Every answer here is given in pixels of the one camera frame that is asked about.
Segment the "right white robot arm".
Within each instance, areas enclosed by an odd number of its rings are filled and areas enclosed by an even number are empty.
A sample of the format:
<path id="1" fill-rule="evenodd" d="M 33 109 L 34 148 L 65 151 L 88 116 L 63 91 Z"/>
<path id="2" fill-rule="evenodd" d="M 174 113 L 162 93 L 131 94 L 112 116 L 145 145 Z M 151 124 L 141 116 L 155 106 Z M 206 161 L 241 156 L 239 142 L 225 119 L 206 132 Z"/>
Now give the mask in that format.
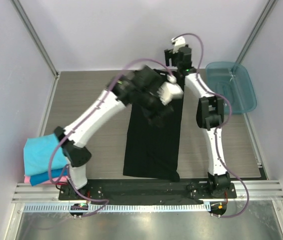
<path id="1" fill-rule="evenodd" d="M 192 66 L 192 49 L 186 44 L 164 51 L 165 64 L 176 67 L 176 76 L 198 98 L 196 123 L 202 130 L 208 153 L 207 192 L 213 198 L 223 198 L 230 189 L 231 178 L 227 170 L 222 144 L 224 99 L 213 92 Z"/>

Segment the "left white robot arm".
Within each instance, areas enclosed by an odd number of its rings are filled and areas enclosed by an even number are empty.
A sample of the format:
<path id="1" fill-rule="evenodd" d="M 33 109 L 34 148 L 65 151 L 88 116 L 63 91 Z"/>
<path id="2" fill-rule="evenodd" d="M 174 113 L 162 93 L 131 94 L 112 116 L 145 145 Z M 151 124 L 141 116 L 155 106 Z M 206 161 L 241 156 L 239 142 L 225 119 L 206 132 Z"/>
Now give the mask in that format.
<path id="1" fill-rule="evenodd" d="M 56 127 L 53 133 L 67 160 L 70 194 L 77 200 L 87 196 L 86 165 L 92 154 L 86 145 L 107 121 L 127 106 L 137 105 L 151 123 L 158 124 L 173 111 L 172 100 L 182 95 L 172 72 L 161 74 L 145 65 L 129 75 L 115 76 L 81 116 L 66 127 Z"/>

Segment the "black t shirt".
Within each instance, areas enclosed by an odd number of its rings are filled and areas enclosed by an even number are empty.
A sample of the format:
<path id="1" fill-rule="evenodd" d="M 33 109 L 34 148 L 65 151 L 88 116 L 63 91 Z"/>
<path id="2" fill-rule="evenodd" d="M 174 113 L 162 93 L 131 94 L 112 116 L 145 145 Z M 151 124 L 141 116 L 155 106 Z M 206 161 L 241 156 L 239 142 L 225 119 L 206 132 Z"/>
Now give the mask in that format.
<path id="1" fill-rule="evenodd" d="M 153 111 L 150 104 L 132 105 L 126 137 L 123 175 L 178 182 L 183 98 Z"/>

